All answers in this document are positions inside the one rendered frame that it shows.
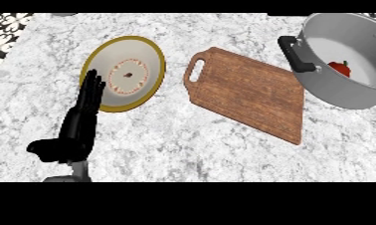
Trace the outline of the white plate with gold rim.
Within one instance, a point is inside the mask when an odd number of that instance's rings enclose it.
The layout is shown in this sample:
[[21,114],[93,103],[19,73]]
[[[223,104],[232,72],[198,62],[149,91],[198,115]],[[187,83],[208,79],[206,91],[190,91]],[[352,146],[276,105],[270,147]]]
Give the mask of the white plate with gold rim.
[[80,82],[97,71],[106,83],[100,111],[121,113],[139,107],[156,93],[165,78],[167,61],[156,43],[142,36],[109,40],[88,56]]

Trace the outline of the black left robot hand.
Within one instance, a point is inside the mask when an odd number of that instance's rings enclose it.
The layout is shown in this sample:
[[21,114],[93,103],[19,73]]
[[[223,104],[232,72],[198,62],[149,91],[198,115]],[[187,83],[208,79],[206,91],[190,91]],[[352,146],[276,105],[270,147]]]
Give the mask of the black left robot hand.
[[34,140],[28,144],[27,151],[34,153],[43,162],[69,163],[87,159],[94,146],[105,86],[97,71],[90,70],[80,88],[77,103],[63,119],[59,136]]

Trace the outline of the brown wooden cutting board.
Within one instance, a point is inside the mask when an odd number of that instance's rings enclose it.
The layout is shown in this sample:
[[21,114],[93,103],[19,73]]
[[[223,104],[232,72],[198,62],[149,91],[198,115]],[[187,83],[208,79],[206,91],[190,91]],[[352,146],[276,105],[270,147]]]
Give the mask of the brown wooden cutting board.
[[289,71],[211,47],[190,58],[184,86],[195,105],[301,143],[304,87]]

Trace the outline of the red bell pepper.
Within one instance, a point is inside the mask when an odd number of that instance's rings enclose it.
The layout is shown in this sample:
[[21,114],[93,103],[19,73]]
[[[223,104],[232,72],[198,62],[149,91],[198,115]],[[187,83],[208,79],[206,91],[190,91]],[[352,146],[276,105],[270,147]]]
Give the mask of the red bell pepper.
[[330,62],[329,66],[345,77],[348,77],[351,75],[351,69],[348,68],[348,62],[347,61],[344,61],[342,63]]

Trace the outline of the grey metal pot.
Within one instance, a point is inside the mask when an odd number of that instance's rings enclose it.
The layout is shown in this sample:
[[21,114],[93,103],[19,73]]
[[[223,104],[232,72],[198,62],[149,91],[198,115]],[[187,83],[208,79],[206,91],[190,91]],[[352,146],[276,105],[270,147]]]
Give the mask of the grey metal pot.
[[[376,106],[376,19],[357,13],[314,13],[298,36],[277,45],[298,82],[329,104],[351,110]],[[329,66],[348,62],[345,77]]]

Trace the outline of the black and white patterned object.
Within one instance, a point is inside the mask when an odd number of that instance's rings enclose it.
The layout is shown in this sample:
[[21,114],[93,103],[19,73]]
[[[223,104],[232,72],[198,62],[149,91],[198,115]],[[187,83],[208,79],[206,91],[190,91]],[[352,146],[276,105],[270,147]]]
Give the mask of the black and white patterned object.
[[6,58],[31,18],[32,13],[0,13],[0,59]]

